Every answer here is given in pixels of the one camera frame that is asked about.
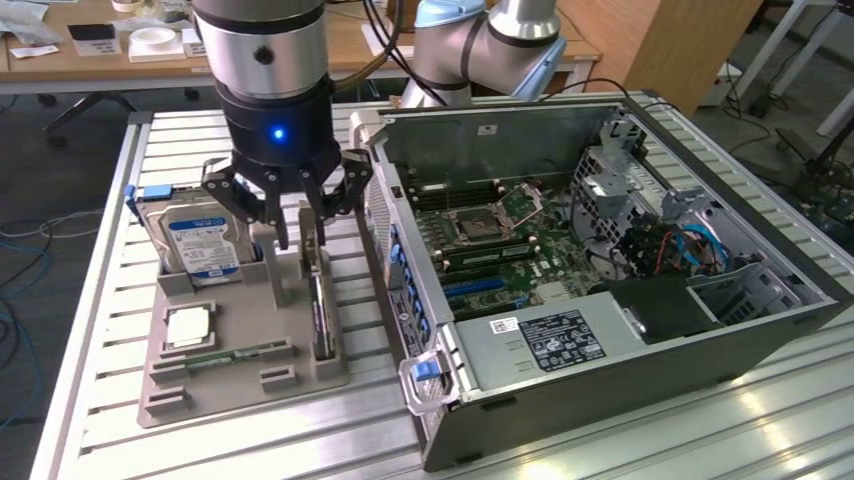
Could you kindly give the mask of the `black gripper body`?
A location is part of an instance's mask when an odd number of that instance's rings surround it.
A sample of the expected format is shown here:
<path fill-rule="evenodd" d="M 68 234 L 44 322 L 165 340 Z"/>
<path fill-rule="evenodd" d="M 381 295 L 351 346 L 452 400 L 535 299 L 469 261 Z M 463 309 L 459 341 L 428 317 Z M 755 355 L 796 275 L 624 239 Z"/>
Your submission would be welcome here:
<path fill-rule="evenodd" d="M 263 99 L 237 94 L 219 82 L 216 93 L 239 154 L 284 171 L 288 192 L 303 189 L 301 171 L 311 172 L 319 183 L 324 182 L 340 164 L 332 84 L 319 82 L 292 97 Z"/>

